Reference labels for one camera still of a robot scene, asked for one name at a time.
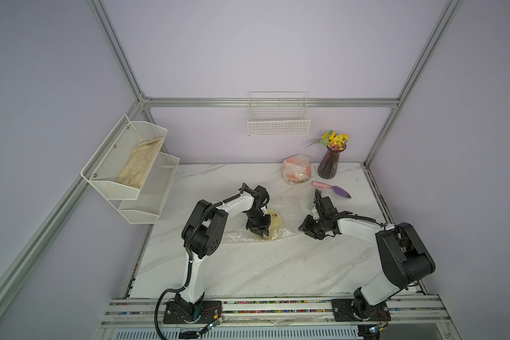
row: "white marble surface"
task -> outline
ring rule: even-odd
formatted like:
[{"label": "white marble surface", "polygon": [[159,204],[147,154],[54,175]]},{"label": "white marble surface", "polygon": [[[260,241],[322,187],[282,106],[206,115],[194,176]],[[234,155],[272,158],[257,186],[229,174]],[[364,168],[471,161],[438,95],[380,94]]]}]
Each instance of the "white marble surface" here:
[{"label": "white marble surface", "polygon": [[[340,163],[332,180],[323,180],[314,171],[312,178],[289,185],[282,179],[281,164],[210,164],[178,166],[160,220],[155,224],[138,270],[132,298],[157,298],[166,288],[180,287],[185,270],[185,250],[181,231],[197,201],[215,202],[234,195],[242,182],[261,185],[272,198],[300,202],[302,221],[313,197],[312,180],[344,188],[352,196],[345,199],[332,190],[338,211],[384,222],[383,215],[359,163]],[[245,226],[245,214],[227,222],[226,231]],[[377,249],[347,235],[323,241],[299,234],[266,242],[225,243],[211,255],[205,279],[206,297],[252,296],[343,296],[368,282],[381,270]]]}]

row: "white robotic arm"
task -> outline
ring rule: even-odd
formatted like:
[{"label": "white robotic arm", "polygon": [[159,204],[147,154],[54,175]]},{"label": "white robotic arm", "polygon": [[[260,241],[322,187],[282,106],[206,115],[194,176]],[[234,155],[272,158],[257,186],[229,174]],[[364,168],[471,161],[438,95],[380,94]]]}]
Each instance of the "white robotic arm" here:
[{"label": "white robotic arm", "polygon": [[238,194],[228,199],[215,204],[201,200],[195,206],[182,232],[187,257],[183,278],[185,289],[175,298],[177,308],[188,316],[189,321],[200,316],[208,258],[221,243],[227,218],[244,212],[248,217],[246,228],[261,237],[268,236],[268,201],[264,187],[252,190],[244,183]]},{"label": "white robotic arm", "polygon": [[356,319],[374,316],[389,297],[435,271],[435,262],[410,224],[388,226],[350,212],[339,213],[319,190],[315,191],[314,205],[317,218],[306,216],[299,230],[319,240],[330,233],[351,235],[374,245],[380,253],[378,273],[354,293],[351,314]]}]

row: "metal frame bar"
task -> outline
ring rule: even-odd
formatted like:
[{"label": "metal frame bar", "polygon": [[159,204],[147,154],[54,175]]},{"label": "metal frame bar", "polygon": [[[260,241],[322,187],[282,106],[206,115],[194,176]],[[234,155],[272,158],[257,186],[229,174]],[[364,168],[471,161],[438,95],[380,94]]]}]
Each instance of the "metal frame bar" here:
[{"label": "metal frame bar", "polygon": [[121,68],[121,72],[124,74],[127,79],[130,90],[134,94],[134,96],[140,101],[143,99],[143,93],[140,90],[140,85],[136,81],[136,77],[134,77],[134,72],[132,71],[132,67],[128,62],[127,56],[123,51],[123,47],[119,42],[119,38],[117,37],[117,33],[113,25],[111,24],[110,17],[108,15],[108,11],[104,6],[104,2],[102,0],[87,0],[89,6],[91,7],[93,13],[95,14],[96,21],[110,46],[111,52],[114,55],[117,64]]},{"label": "metal frame bar", "polygon": [[[153,123],[154,119],[150,112],[150,107],[247,107],[249,105],[249,99],[247,98],[233,98],[233,99],[208,99],[208,98],[147,98],[143,95],[140,90],[140,86],[134,76],[134,72],[127,60],[127,57],[123,51],[123,48],[119,42],[117,34],[114,30],[109,15],[105,9],[102,0],[88,0],[88,3],[95,14],[95,18],[104,34],[106,41],[108,42],[111,51],[116,59],[117,63],[121,68],[121,72],[124,74],[129,87],[136,97],[136,101],[130,107],[127,116],[129,119],[134,118],[138,113],[142,112],[146,116],[149,122]],[[383,141],[387,137],[391,127],[395,123],[399,116],[402,107],[406,103],[413,88],[417,84],[422,72],[425,70],[428,61],[434,54],[435,48],[442,38],[443,33],[449,27],[449,24],[459,9],[462,0],[449,0],[444,11],[442,12],[435,28],[433,29],[431,36],[429,37],[422,54],[418,58],[411,74],[405,83],[401,94],[398,99],[379,99],[379,98],[337,98],[337,99],[308,99],[307,106],[310,107],[390,107],[392,108],[386,123],[384,124],[379,136],[377,137],[372,149],[365,160],[365,165],[369,166]],[[115,131],[110,133],[107,139],[102,143],[100,148],[97,150],[92,162],[98,163],[100,158],[107,150],[108,144],[114,140],[114,136],[123,128],[122,125],[116,126]],[[376,199],[379,201],[380,207],[382,207],[387,214],[387,218],[393,221],[387,206],[385,205],[381,194],[374,182],[374,179],[366,168],[365,174],[371,183],[371,188],[375,192]],[[8,269],[7,273],[0,280],[0,319],[5,314],[7,309],[13,303],[15,297],[19,294],[26,282],[28,276],[34,269],[35,265],[40,261],[42,255],[49,248],[50,244],[54,241],[56,235],[60,232],[65,221],[76,207],[83,192],[88,187],[86,181],[78,176],[74,183],[70,186],[66,194],[62,197],[59,203],[52,210],[51,214],[47,217],[44,223],[41,225],[39,230],[15,260],[13,265]]]},{"label": "metal frame bar", "polygon": [[[249,98],[145,98],[148,107],[248,107]],[[396,107],[397,98],[308,98],[309,107]]]},{"label": "metal frame bar", "polygon": [[123,288],[123,298],[126,299],[130,296],[130,290],[132,289],[132,284],[134,280],[136,280],[136,274],[138,273],[138,269],[140,268],[140,263],[142,262],[143,254],[146,252],[147,244],[150,241],[151,233],[153,232],[153,227],[155,224],[150,224],[147,228],[146,235],[143,238],[143,242],[140,245],[140,249],[138,250],[138,257],[136,261],[133,263],[129,273],[131,273],[128,282],[125,284]]},{"label": "metal frame bar", "polygon": [[440,335],[442,336],[442,339],[445,340],[461,340],[461,336],[459,335],[459,332],[457,332],[457,329],[455,328],[455,325],[453,323],[448,324],[437,324],[438,330],[440,331]]},{"label": "metal frame bar", "polygon": [[383,124],[383,127],[380,133],[378,134],[378,137],[374,141],[374,144],[370,149],[366,160],[364,161],[365,165],[369,166],[374,161],[374,158],[376,157],[376,154],[380,150],[383,141],[386,139],[387,135],[391,131],[391,128],[393,127],[393,124],[395,124],[395,121],[399,117],[402,108],[408,101],[410,94],[412,94],[412,91],[414,90],[415,85],[417,84],[419,78],[423,74],[423,71],[427,67],[429,60],[431,60],[431,57],[433,56],[433,54],[435,54],[435,49],[438,46],[438,43],[440,43],[440,41],[442,40],[442,36],[448,29],[451,20],[454,18],[455,14],[457,13],[457,10],[459,10],[459,7],[461,6],[462,2],[463,0],[449,0],[446,6],[444,7],[444,10],[440,14],[440,17],[438,18],[435,27],[432,29],[431,35],[427,39],[427,42],[425,43],[425,46],[423,47],[423,50],[420,56],[418,57],[418,60],[415,62],[414,68],[410,72],[410,75],[408,76],[406,83],[402,87],[402,91],[400,92],[399,96],[399,104],[396,108],[391,109],[391,112],[389,113],[386,122]]},{"label": "metal frame bar", "polygon": [[[250,297],[245,299],[219,298],[219,301],[279,301],[281,300],[331,300],[339,297],[326,296],[295,296],[295,297]],[[156,299],[114,299],[110,301],[106,315],[100,325],[101,329],[118,328],[153,328],[153,313]],[[448,311],[439,296],[414,294],[410,296],[393,296],[387,301],[391,319],[389,323],[442,323],[452,324]],[[283,312],[283,313],[233,313],[233,310],[272,310],[272,309],[330,309],[331,303],[260,303],[260,304],[226,304],[223,305],[223,315],[229,322],[220,327],[235,326],[268,326],[276,322],[284,321],[291,325],[367,325],[374,322],[335,322],[332,312]],[[166,307],[160,308],[159,314],[164,315]]]},{"label": "metal frame bar", "polygon": [[[129,119],[132,119],[136,117],[141,110],[142,103],[140,101],[135,101],[130,106],[127,116]],[[117,134],[121,132],[125,124],[126,123],[118,124],[108,135],[107,139],[104,140],[97,152],[91,158],[91,165],[96,165],[100,162],[101,158],[111,146],[111,143],[113,143]],[[24,283],[27,281],[27,278],[35,268],[36,264],[41,260],[46,250],[55,240],[56,235],[58,235],[61,231],[61,228],[64,226],[68,217],[77,206],[87,187],[87,181],[85,181],[81,175],[78,175],[66,194],[64,194],[59,203],[55,206],[55,208],[53,208],[51,214],[49,214],[36,234],[28,242],[15,262],[0,280],[0,320],[14,302],[15,298],[19,295],[21,288],[24,286]]]},{"label": "metal frame bar", "polygon": [[[382,211],[383,217],[386,219],[387,223],[395,224],[395,220],[393,219],[393,216],[391,216],[391,212],[387,207],[386,201],[383,199],[382,193],[380,192],[380,188],[378,188],[378,185],[376,184],[376,180],[374,179],[374,176],[372,175],[370,168],[366,165],[361,166],[363,168],[364,175],[367,178],[368,184],[370,185],[370,189],[374,194],[374,198],[376,199],[376,202],[380,206],[380,210]],[[422,292],[424,294],[428,294],[427,286],[423,282],[423,279],[420,279],[418,282]]]}]

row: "wall-mounted basket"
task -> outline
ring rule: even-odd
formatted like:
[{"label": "wall-mounted basket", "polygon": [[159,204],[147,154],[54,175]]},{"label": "wall-mounted basket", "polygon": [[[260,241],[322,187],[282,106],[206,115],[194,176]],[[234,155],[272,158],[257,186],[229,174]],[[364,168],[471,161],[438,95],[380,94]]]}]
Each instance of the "wall-mounted basket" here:
[{"label": "wall-mounted basket", "polygon": [[250,92],[250,136],[306,136],[310,129],[307,92]]},{"label": "wall-mounted basket", "polygon": [[[124,121],[125,126],[100,163],[91,171],[89,161],[82,170],[82,177],[130,224],[155,223],[163,210],[179,159],[159,152],[166,137],[165,128],[144,121],[130,121],[126,116],[118,124]],[[149,140],[155,140],[151,147],[154,153],[143,159],[136,184],[118,183],[118,176],[133,150]]]}]

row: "plastic wrap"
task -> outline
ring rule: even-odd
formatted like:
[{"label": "plastic wrap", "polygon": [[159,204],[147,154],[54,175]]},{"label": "plastic wrap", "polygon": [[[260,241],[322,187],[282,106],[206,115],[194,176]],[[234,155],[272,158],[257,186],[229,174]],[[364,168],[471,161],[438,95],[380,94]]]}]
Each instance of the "plastic wrap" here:
[{"label": "plastic wrap", "polygon": [[287,158],[283,161],[282,173],[283,180],[285,180],[287,184],[305,182],[312,174],[310,158],[303,154]]},{"label": "plastic wrap", "polygon": [[304,211],[296,196],[275,196],[270,198],[267,207],[282,218],[282,225],[270,229],[269,236],[261,238],[246,229],[247,216],[238,214],[227,221],[221,244],[268,242],[303,234],[299,226],[304,221]]}]

